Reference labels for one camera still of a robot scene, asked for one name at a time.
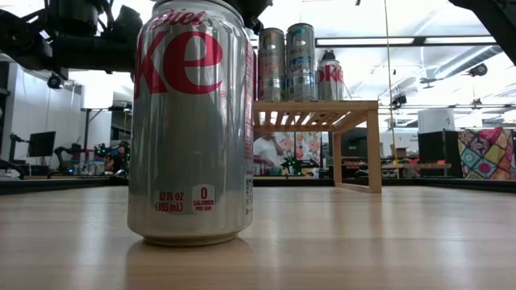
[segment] silver can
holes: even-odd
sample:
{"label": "silver can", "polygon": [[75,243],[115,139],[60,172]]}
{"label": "silver can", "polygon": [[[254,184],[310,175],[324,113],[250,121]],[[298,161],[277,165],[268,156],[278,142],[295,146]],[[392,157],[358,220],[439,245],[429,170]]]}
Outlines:
{"label": "silver can", "polygon": [[315,38],[310,24],[289,27],[286,55],[289,100],[315,100]]}
{"label": "silver can", "polygon": [[260,33],[258,44],[258,99],[286,100],[285,34],[277,28]]}
{"label": "silver can", "polygon": [[315,83],[319,100],[343,100],[344,76],[332,50],[324,51],[315,73]]}
{"label": "silver can", "polygon": [[127,213],[146,241],[225,242],[251,224],[252,62],[225,2],[154,6],[137,47]]}

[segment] black monitor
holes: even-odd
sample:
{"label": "black monitor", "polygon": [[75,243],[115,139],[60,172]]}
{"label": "black monitor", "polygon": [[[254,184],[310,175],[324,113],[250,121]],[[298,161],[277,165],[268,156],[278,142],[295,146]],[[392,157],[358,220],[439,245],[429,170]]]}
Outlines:
{"label": "black monitor", "polygon": [[54,154],[56,132],[31,134],[29,139],[29,157],[45,157]]}

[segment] white shirt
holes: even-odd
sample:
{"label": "white shirt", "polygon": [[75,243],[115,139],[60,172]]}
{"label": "white shirt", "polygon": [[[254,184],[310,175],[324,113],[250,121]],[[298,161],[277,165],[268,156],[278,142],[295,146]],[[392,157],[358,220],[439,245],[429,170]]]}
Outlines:
{"label": "white shirt", "polygon": [[252,154],[271,160],[274,162],[274,166],[280,166],[281,164],[277,155],[276,144],[272,140],[258,138],[253,144]]}

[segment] colorful quilt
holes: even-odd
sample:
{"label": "colorful quilt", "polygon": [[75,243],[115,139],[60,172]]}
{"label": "colorful quilt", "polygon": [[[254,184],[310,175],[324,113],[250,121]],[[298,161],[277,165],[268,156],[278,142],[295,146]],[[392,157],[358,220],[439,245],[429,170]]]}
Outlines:
{"label": "colorful quilt", "polygon": [[516,180],[511,130],[459,132],[459,153],[466,179]]}

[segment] white ceiling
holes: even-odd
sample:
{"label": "white ceiling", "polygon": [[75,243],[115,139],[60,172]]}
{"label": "white ceiling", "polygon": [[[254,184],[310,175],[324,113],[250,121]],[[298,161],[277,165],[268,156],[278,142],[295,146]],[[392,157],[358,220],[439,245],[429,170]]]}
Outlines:
{"label": "white ceiling", "polygon": [[[384,0],[273,0],[274,5],[260,16],[265,27],[283,31],[299,22],[314,26],[316,37],[386,36]],[[125,4],[141,13],[144,21],[150,18],[153,2],[148,0],[114,0],[114,16]],[[43,7],[43,0],[1,0],[0,8],[18,16]],[[389,35],[488,35],[478,18],[469,10],[453,6],[447,0],[387,0]],[[516,102],[512,90],[516,68],[505,54],[487,60],[489,72],[484,77],[455,76],[433,83],[434,88],[423,89],[419,78],[428,68],[437,68],[466,52],[471,47],[391,48],[391,69],[388,69],[386,48],[336,48],[344,81],[356,99],[380,99],[389,104],[389,74],[392,84],[414,79],[409,104],[469,104],[482,97],[486,103]],[[323,49],[317,49],[320,57]],[[121,89],[117,98],[131,99],[128,74],[116,74],[114,79]],[[493,94],[504,92],[503,97]],[[407,118],[417,110],[404,110],[400,118]]]}

